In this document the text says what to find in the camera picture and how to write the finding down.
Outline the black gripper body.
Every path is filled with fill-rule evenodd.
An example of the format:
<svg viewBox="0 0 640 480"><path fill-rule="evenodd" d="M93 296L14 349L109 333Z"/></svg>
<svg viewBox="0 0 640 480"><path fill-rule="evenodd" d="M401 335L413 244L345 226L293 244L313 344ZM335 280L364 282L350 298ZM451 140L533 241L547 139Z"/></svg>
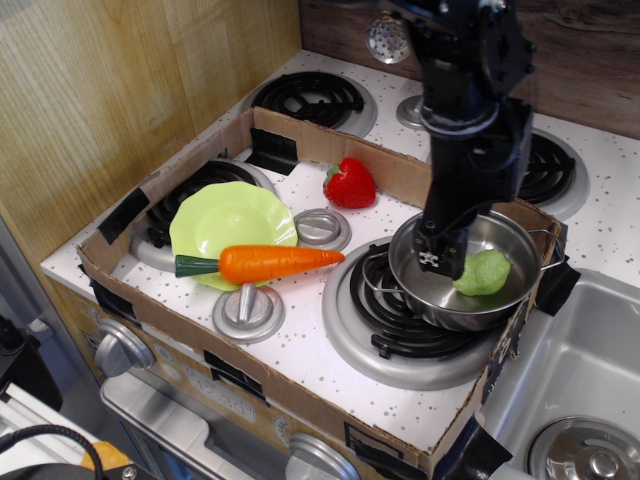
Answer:
<svg viewBox="0 0 640 480"><path fill-rule="evenodd" d="M467 229L492 204L515 199L529 165L532 122L530 105L507 98L484 129L431 135L432 182L420 236L443 239Z"/></svg>

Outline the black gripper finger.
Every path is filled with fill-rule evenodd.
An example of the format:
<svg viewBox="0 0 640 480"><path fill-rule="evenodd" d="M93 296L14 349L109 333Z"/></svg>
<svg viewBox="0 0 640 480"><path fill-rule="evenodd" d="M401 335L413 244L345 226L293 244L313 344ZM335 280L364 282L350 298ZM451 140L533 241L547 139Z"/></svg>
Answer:
<svg viewBox="0 0 640 480"><path fill-rule="evenodd" d="M413 232L413 247L419 267L422 271L439 273L442 267L442 254L438 245L432 245L431 238L419 230Z"/></svg>
<svg viewBox="0 0 640 480"><path fill-rule="evenodd" d="M441 238L441 264L440 274L459 279L464 272L467 246L468 228L450 229Z"/></svg>

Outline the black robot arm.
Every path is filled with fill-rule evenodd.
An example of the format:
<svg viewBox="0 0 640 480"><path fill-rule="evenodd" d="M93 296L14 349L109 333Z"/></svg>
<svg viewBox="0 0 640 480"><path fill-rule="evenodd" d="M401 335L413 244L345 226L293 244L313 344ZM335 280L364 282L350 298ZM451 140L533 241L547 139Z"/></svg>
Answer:
<svg viewBox="0 0 640 480"><path fill-rule="evenodd" d="M432 181L413 230L420 268L458 279L468 230L520 191L533 110L512 90L533 73L512 1L373 1L399 20L422 70L419 120L430 135Z"/></svg>

